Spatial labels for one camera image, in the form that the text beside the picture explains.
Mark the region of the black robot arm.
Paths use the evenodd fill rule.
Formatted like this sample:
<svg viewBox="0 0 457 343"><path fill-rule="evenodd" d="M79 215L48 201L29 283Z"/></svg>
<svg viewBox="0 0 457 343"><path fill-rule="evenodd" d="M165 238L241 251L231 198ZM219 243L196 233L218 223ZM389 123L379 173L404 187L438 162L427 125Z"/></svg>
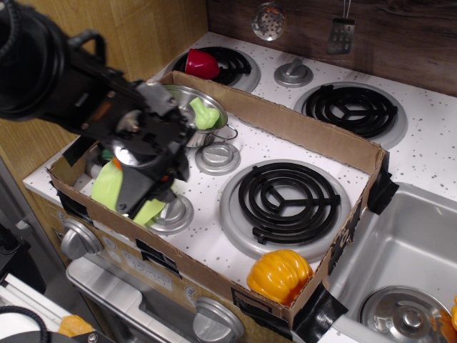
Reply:
<svg viewBox="0 0 457 343"><path fill-rule="evenodd" d="M106 65L103 36L69 37L30 6L1 10L1 118L41 119L97 140L120 162L115 209L134 217L152 199L175 200L189 177L185 147L194 128L160 83L125 80Z"/></svg>

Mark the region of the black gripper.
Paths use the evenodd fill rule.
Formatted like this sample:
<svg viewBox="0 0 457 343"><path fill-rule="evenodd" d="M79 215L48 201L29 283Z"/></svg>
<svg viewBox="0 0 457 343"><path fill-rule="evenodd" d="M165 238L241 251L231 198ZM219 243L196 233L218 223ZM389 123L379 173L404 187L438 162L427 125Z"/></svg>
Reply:
<svg viewBox="0 0 457 343"><path fill-rule="evenodd" d="M159 82L104 82L99 89L112 103L102 117L99 141L112 151L127 150L114 153L125 165L115 210L133 220L153 219L176 199L173 191L157 199L153 180L189 176L184 147L194 129Z"/></svg>

